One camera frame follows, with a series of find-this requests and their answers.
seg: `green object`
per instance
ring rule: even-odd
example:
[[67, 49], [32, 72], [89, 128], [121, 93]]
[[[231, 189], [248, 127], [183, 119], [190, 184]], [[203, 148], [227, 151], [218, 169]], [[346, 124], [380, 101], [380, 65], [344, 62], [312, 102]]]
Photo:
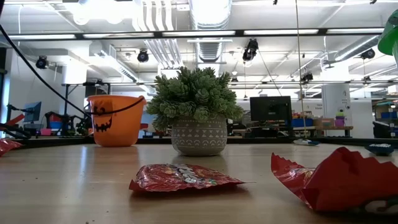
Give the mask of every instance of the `green object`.
[[215, 70], [180, 68], [177, 78], [157, 76], [157, 95], [148, 102], [147, 112], [156, 114], [155, 129], [165, 130], [181, 117], [200, 123], [215, 117], [239, 119], [243, 109], [236, 105], [236, 94], [228, 89], [229, 73], [215, 76]]
[[393, 55], [398, 62], [398, 10], [388, 18], [377, 47], [380, 52]]

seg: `candy wrapper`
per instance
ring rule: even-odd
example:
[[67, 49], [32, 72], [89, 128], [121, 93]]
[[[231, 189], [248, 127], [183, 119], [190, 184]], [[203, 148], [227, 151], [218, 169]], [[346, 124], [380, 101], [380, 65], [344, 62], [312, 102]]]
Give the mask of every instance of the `candy wrapper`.
[[130, 190], [171, 192], [183, 189], [204, 189], [244, 182], [216, 170], [188, 164], [153, 164], [141, 167]]
[[20, 147], [21, 144], [7, 139], [0, 139], [0, 157], [11, 149]]
[[398, 167], [338, 148], [317, 168], [305, 168], [272, 153], [271, 170], [315, 211], [398, 214]]

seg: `wooden table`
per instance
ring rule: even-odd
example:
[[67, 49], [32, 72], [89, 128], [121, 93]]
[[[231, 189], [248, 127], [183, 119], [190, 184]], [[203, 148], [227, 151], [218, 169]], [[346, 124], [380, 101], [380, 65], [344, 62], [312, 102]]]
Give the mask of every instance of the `wooden table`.
[[[354, 129], [352, 126], [343, 126], [343, 127], [337, 127], [337, 126], [309, 126], [305, 127], [306, 130], [310, 131], [310, 136], [311, 137], [321, 137], [322, 136], [322, 131], [327, 131], [327, 130], [344, 130], [344, 134], [346, 137], [350, 137], [350, 131]], [[304, 127], [299, 127], [299, 128], [293, 128], [293, 131], [304, 131]]]
[[[180, 157], [171, 145], [11, 151], [0, 157], [0, 219], [2, 224], [381, 223], [314, 213], [270, 171], [272, 152], [315, 167], [337, 147], [228, 145], [213, 157]], [[361, 147], [348, 148], [369, 156]], [[140, 166], [156, 163], [198, 164], [249, 183], [214, 193], [133, 195], [131, 178]]]

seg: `bucket handle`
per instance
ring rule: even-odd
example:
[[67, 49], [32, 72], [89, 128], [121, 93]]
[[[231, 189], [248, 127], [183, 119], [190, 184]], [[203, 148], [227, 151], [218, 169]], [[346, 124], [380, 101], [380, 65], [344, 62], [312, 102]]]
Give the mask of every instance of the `bucket handle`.
[[113, 114], [113, 113], [122, 112], [122, 111], [124, 111], [124, 110], [127, 110], [127, 109], [132, 108], [133, 106], [138, 105], [139, 103], [141, 103], [141, 102], [145, 99], [143, 96], [140, 96], [139, 98], [140, 98], [140, 99], [139, 99], [137, 102], [135, 102], [135, 103], [133, 103], [133, 104], [131, 104], [131, 105], [125, 107], [125, 108], [121, 108], [121, 109], [118, 109], [118, 110], [115, 110], [115, 111], [109, 111], [109, 112], [104, 112], [104, 113], [95, 113], [95, 112], [94, 112], [94, 113], [93, 113], [93, 112], [87, 112], [87, 113], [90, 114], [90, 115], [98, 115], [98, 116], [101, 116], [101, 115], [106, 115], [106, 114]]

